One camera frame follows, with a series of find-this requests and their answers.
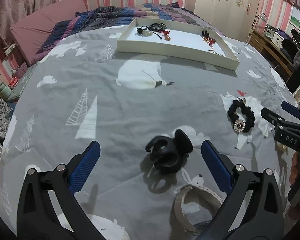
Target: red paper cutout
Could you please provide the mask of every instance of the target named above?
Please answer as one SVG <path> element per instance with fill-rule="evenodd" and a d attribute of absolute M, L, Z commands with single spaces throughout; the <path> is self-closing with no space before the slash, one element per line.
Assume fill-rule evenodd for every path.
<path fill-rule="evenodd" d="M 237 90 L 237 92 L 239 93 L 239 95 L 240 96 L 242 96 L 242 97 L 244 97 L 244 95 L 246 94 L 246 93 L 243 93 L 242 91 L 240 91 L 240 90 Z"/>

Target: purple bag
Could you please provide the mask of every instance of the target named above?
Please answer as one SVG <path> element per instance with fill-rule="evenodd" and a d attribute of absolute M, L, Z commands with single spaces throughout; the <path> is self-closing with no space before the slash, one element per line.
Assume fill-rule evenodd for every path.
<path fill-rule="evenodd" d="M 291 39 L 291 37 L 287 34 L 287 33 L 285 33 L 283 30 L 277 30 L 277 33 L 283 38 L 283 39 L 287 39 L 287 40 L 290 40 Z"/>
<path fill-rule="evenodd" d="M 28 70 L 27 64 L 26 62 L 24 62 L 21 66 L 17 68 L 17 71 L 15 72 L 14 76 L 20 79 L 23 77 L 23 75 L 26 73 L 27 70 Z"/>

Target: black cord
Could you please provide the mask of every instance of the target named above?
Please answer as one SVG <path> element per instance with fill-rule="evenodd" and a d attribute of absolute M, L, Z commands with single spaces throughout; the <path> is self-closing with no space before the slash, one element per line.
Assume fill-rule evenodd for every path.
<path fill-rule="evenodd" d="M 228 110 L 228 116 L 230 117 L 231 122 L 234 124 L 239 116 L 235 113 L 237 108 L 241 108 L 241 113 L 247 116 L 247 120 L 245 121 L 245 128 L 242 132 L 249 132 L 251 128 L 254 127 L 254 121 L 256 120 L 253 111 L 251 111 L 251 107 L 246 106 L 243 100 L 233 100 L 232 105 Z"/>
<path fill-rule="evenodd" d="M 165 31 L 166 28 L 167 28 L 167 26 L 163 23 L 153 23 L 153 24 L 149 25 L 149 27 L 144 25 L 144 26 L 141 26 L 141 28 L 137 28 L 137 33 L 142 34 L 143 31 L 148 29 L 149 31 L 151 31 L 152 33 L 157 35 L 160 38 L 160 40 L 162 40 L 162 37 L 156 32 Z"/>

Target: metal screw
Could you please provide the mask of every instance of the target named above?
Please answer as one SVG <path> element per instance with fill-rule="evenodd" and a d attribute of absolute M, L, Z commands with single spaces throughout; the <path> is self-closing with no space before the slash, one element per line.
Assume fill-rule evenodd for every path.
<path fill-rule="evenodd" d="M 29 169 L 28 174 L 29 174 L 29 175 L 32 175 L 32 174 L 34 174 L 34 172 L 35 172 L 35 169 L 34 169 L 34 168 L 31 168 L 31 169 Z"/>
<path fill-rule="evenodd" d="M 273 171 L 272 171 L 271 169 L 266 169 L 266 174 L 272 175 L 272 174 L 273 174 Z"/>
<path fill-rule="evenodd" d="M 236 168 L 237 171 L 243 171 L 244 170 L 244 166 L 241 165 L 241 164 L 236 165 L 235 168 Z"/>
<path fill-rule="evenodd" d="M 58 171 L 64 171 L 65 168 L 66 168 L 66 166 L 64 164 L 60 164 L 60 165 L 57 166 Z"/>

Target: desk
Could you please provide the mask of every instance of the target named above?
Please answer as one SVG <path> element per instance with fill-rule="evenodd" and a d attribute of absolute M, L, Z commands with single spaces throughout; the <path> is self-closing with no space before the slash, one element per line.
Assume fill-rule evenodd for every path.
<path fill-rule="evenodd" d="M 279 50 L 279 48 L 271 42 L 271 40 L 254 30 L 249 44 L 252 47 L 254 47 L 260 54 L 262 51 L 266 50 L 272 57 L 274 57 L 275 60 L 279 63 L 279 65 L 282 67 L 282 69 L 287 73 L 287 76 L 285 78 L 282 77 L 283 80 L 285 82 L 289 80 L 294 71 L 292 63 Z"/>

